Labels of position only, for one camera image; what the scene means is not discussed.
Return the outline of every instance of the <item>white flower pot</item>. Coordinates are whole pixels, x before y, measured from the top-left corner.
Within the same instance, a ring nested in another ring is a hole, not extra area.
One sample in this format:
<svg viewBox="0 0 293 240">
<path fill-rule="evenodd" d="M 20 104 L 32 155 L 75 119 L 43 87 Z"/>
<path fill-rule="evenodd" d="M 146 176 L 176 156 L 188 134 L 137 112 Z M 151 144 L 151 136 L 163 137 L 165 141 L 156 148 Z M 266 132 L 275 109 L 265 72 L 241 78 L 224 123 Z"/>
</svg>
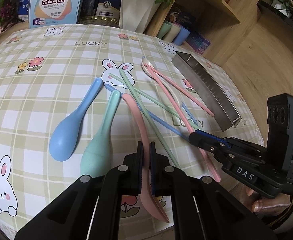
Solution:
<svg viewBox="0 0 293 240">
<path fill-rule="evenodd" d="M 281 3 L 281 2 L 279 2 L 278 0 L 274 0 L 273 2 L 272 2 L 272 6 L 274 7 L 274 8 L 276 8 L 276 9 L 280 9 L 280 11 L 279 12 L 282 12 L 285 16 L 287 16 L 288 18 L 290 18 L 291 17 L 291 13 L 290 13 L 290 11 L 286 11 L 285 9 L 285 6 Z"/>
<path fill-rule="evenodd" d="M 155 0 L 122 0 L 120 28 L 143 33 L 159 6 Z"/>
</svg>

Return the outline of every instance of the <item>blue chopstick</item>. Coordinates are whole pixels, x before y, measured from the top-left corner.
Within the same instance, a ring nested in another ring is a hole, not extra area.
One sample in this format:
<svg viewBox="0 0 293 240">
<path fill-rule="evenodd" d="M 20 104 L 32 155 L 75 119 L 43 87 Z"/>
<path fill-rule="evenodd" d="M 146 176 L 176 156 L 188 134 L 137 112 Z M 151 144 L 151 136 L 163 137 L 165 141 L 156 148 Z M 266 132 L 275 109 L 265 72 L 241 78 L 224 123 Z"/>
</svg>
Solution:
<svg viewBox="0 0 293 240">
<path fill-rule="evenodd" d="M 104 85 L 105 88 L 109 91 L 114 91 L 114 90 L 117 90 L 116 88 L 110 86 L 109 84 L 105 84 Z M 175 129 L 174 127 L 172 127 L 171 125 L 169 125 L 168 123 L 166 123 L 165 121 L 163 121 L 162 119 L 160 119 L 159 117 L 157 117 L 155 114 L 151 113 L 150 111 L 148 111 L 149 115 L 151 116 L 151 118 L 158 122 L 159 124 L 163 125 L 165 128 L 169 129 L 170 131 L 174 132 L 175 134 L 179 135 L 181 138 L 183 138 L 184 140 L 186 140 L 187 142 L 189 141 L 189 138 L 184 135 L 183 133 L 181 133 L 179 130 Z"/>
<path fill-rule="evenodd" d="M 189 111 L 189 109 L 187 108 L 187 106 L 186 106 L 184 103 L 182 103 L 182 107 L 183 107 L 183 109 L 187 112 L 188 116 L 192 119 L 192 121 L 193 121 L 196 125 L 198 125 L 197 120 L 194 118 L 194 116 L 191 114 L 191 112 Z"/>
</svg>

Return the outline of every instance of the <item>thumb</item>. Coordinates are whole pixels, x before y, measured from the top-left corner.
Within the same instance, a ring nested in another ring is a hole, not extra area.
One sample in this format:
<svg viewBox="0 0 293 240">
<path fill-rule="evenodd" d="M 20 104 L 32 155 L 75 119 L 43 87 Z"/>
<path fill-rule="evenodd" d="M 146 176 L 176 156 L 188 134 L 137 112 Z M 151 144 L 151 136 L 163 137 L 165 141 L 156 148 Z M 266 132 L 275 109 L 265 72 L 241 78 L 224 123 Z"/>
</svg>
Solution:
<svg viewBox="0 0 293 240">
<path fill-rule="evenodd" d="M 261 198 L 252 205 L 252 212 L 263 215 L 277 216 L 291 204 L 290 196 L 280 193 L 274 199 Z"/>
</svg>

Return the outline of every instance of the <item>green cup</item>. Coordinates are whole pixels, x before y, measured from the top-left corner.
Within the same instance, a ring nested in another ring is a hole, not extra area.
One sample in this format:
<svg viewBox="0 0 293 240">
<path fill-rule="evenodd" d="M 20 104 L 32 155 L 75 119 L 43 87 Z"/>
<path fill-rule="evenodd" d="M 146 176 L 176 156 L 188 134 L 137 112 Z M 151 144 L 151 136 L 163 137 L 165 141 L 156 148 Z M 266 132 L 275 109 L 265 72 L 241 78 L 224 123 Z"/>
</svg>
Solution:
<svg viewBox="0 0 293 240">
<path fill-rule="evenodd" d="M 171 23 L 164 21 L 162 26 L 157 34 L 157 38 L 162 39 L 162 37 L 171 29 Z"/>
</svg>

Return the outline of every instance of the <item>stainless steel tray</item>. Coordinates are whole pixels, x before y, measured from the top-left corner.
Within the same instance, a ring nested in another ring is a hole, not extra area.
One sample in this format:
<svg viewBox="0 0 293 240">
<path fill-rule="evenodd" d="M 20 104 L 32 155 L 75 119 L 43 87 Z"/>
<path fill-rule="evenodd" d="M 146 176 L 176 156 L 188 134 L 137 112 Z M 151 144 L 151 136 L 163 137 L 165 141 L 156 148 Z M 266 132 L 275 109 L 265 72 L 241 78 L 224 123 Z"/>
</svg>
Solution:
<svg viewBox="0 0 293 240">
<path fill-rule="evenodd" d="M 222 131 L 238 125 L 241 120 L 240 114 L 221 87 L 191 54 L 177 51 L 172 63 L 214 113 L 214 118 Z"/>
</svg>

